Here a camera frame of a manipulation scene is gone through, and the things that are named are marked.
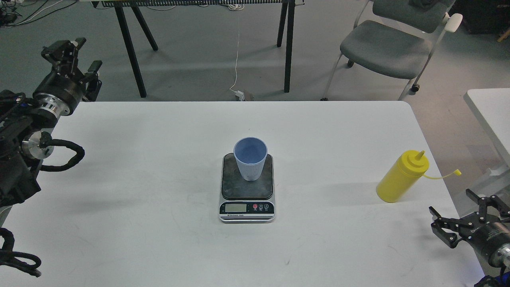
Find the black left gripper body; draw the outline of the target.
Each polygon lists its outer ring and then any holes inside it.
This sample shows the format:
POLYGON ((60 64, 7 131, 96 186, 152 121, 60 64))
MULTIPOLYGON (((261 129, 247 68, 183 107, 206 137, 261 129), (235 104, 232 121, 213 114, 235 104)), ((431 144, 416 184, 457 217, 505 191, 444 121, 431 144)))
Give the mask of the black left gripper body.
POLYGON ((33 98, 42 100, 44 97, 53 96, 67 105, 66 114, 69 116, 74 113, 84 95, 84 86, 69 77, 59 75, 56 71, 51 71, 35 89, 33 98))

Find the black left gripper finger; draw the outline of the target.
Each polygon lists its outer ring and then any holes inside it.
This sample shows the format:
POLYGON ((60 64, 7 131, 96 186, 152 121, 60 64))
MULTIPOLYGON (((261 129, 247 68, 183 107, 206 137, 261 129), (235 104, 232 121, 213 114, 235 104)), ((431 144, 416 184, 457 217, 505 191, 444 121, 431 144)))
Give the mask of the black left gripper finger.
POLYGON ((80 87, 84 90, 82 101, 95 102, 102 87, 102 81, 99 79, 99 70, 103 62, 101 60, 93 61, 87 73, 80 80, 80 87))
POLYGON ((79 37, 74 41, 60 40, 49 47, 43 47, 42 57, 52 64, 52 70, 59 76, 78 78, 84 73, 78 68, 78 51, 86 43, 86 38, 79 37))

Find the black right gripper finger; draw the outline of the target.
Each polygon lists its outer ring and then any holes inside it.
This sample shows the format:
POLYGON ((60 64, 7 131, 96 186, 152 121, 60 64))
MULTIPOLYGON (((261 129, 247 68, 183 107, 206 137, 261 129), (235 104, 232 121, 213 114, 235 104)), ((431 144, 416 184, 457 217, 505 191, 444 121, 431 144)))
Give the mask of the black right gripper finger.
POLYGON ((499 216, 502 217, 501 222, 503 223, 509 223, 509 217, 510 217, 510 208, 508 204, 504 203, 503 200, 499 198, 497 195, 492 195, 490 197, 479 197, 475 192, 473 192, 470 189, 466 189, 466 195, 468 198, 470 198, 473 202, 477 203, 479 206, 478 211, 478 221, 481 223, 486 223, 488 220, 487 216, 487 208, 493 207, 497 209, 499 212, 499 216))
POLYGON ((429 207, 432 215, 431 229, 432 232, 441 239, 448 247, 455 248, 458 243, 465 240, 460 235, 461 228, 468 228, 469 223, 455 218, 442 217, 433 207, 429 207))

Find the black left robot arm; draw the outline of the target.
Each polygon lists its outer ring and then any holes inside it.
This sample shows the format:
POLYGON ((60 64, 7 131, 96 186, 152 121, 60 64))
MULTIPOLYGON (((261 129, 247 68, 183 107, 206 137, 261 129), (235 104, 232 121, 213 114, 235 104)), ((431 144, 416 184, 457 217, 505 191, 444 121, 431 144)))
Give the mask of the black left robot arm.
POLYGON ((94 102, 102 82, 100 60, 86 73, 78 68, 78 52, 86 39, 60 40, 44 47, 42 57, 50 73, 28 97, 10 90, 1 92, 0 206, 1 223, 11 207, 41 190, 40 171, 66 171, 84 158, 84 148, 74 142, 52 138, 62 116, 70 116, 80 102, 94 102))

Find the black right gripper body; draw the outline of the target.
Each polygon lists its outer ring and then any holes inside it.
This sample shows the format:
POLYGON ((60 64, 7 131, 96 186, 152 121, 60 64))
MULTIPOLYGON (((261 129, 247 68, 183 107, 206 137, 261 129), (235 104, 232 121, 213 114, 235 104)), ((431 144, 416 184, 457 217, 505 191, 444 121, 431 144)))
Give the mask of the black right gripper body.
POLYGON ((462 218, 468 227, 462 237, 492 267, 509 267, 509 229, 494 215, 469 214, 462 218))

